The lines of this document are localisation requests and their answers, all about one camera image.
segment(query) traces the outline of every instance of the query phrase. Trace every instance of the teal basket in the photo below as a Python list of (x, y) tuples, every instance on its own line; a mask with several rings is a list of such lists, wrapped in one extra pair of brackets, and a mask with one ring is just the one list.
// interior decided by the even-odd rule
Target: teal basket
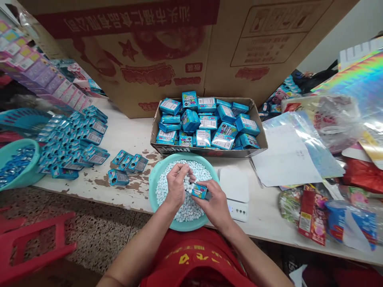
[(40, 158), (40, 146), (37, 141), (31, 139), (22, 139), (15, 142), (7, 144), (5, 147), (0, 149), (0, 169), (5, 166), (5, 164), (12, 159), (12, 156), (17, 154), (17, 150), (28, 145), (34, 145), (35, 154), (29, 165), (19, 174), (17, 178), (12, 180), (7, 185), (0, 188), (0, 191), (7, 189), (14, 189), (20, 187), (26, 187), (38, 182), (43, 176), (43, 173), (37, 173), (37, 162)]
[[(164, 160), (158, 162), (154, 168), (152, 169), (150, 176), (149, 176), (149, 201), (150, 205), (152, 206), (152, 209), (154, 212), (157, 211), (157, 209), (160, 207), (157, 203), (157, 195), (156, 195), (156, 189), (157, 189), (157, 183), (160, 179), (160, 175), (166, 170), (166, 167), (174, 162), (174, 161), (180, 161), (180, 160), (186, 160), (186, 161), (196, 161), (203, 166), (210, 172), (211, 177), (219, 183), (218, 175), (214, 170), (214, 167), (202, 156), (196, 155), (195, 153), (175, 153)], [(209, 222), (209, 219), (204, 214), (198, 219), (195, 219), (193, 221), (189, 222), (178, 222), (176, 220), (173, 220), (172, 224), (170, 225), (170, 228), (176, 231), (193, 231), (196, 230), (205, 224)]]

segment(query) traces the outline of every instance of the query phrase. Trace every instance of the hand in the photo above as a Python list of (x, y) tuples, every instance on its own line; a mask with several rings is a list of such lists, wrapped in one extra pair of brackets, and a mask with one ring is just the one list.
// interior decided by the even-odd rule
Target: hand
[(166, 176), (168, 180), (168, 195), (165, 202), (170, 203), (172, 206), (180, 208), (185, 201), (185, 188), (184, 179), (189, 173), (189, 177), (195, 180), (193, 171), (188, 164), (177, 163)]
[(193, 200), (203, 209), (210, 222), (223, 233), (234, 222), (229, 212), (226, 194), (218, 182), (212, 179), (199, 181), (197, 184), (206, 186), (212, 197), (207, 201), (193, 196)]

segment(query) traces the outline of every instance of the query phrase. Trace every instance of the cardboard box lid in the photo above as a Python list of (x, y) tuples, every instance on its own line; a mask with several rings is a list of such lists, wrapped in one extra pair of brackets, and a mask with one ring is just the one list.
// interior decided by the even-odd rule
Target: cardboard box lid
[(130, 118), (158, 102), (248, 97), (259, 107), (358, 0), (20, 0)]

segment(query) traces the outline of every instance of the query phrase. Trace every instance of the wall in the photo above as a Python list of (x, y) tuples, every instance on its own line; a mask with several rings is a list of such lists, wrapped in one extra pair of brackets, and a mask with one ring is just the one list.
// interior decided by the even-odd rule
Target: wall
[(383, 0), (360, 0), (342, 21), (298, 66), (301, 72), (320, 72), (339, 56), (339, 51), (366, 42), (383, 30)]

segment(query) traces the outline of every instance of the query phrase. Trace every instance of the open cardboard box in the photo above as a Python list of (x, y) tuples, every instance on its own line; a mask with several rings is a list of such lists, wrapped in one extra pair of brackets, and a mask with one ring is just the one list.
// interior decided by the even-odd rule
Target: open cardboard box
[[(240, 104), (244, 104), (250, 108), (248, 115), (250, 119), (255, 121), (261, 131), (259, 135), (256, 137), (260, 149), (245, 149), (245, 150), (217, 150), (217, 149), (206, 149), (202, 147), (182, 147), (179, 145), (165, 145), (165, 144), (157, 144), (156, 137), (158, 135), (158, 131), (160, 130), (158, 127), (158, 123), (161, 120), (162, 111), (157, 108), (156, 115), (154, 116), (153, 127), (152, 127), (152, 136), (150, 137), (150, 144), (154, 147), (160, 154), (162, 155), (171, 155), (173, 153), (179, 152), (192, 152), (201, 156), (208, 157), (231, 157), (231, 158), (247, 158), (253, 155), (256, 155), (268, 148), (265, 131), (263, 130), (261, 118), (259, 118), (259, 114), (257, 111), (257, 107), (255, 103), (250, 98), (219, 98), (216, 99), (224, 100), (227, 102), (237, 102)], [(175, 98), (179, 102), (182, 102), (181, 98)]]

